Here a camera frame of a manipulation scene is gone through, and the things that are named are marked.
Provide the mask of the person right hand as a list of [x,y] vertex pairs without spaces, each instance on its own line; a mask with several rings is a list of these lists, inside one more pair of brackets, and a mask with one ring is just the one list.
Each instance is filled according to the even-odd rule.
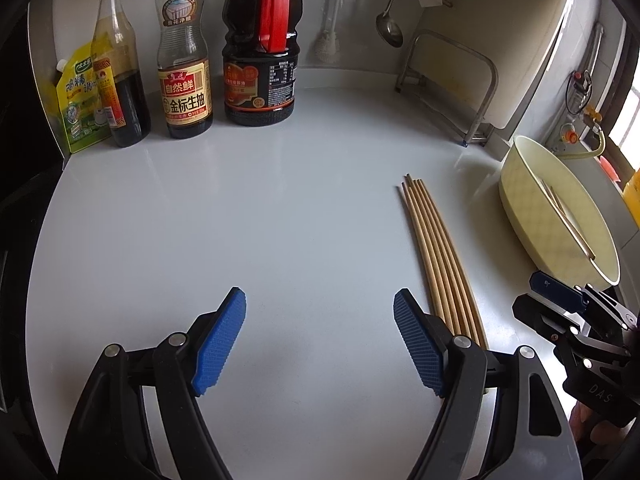
[[628,429],[618,428],[580,402],[574,405],[568,419],[580,457],[595,448],[608,448],[625,440]]

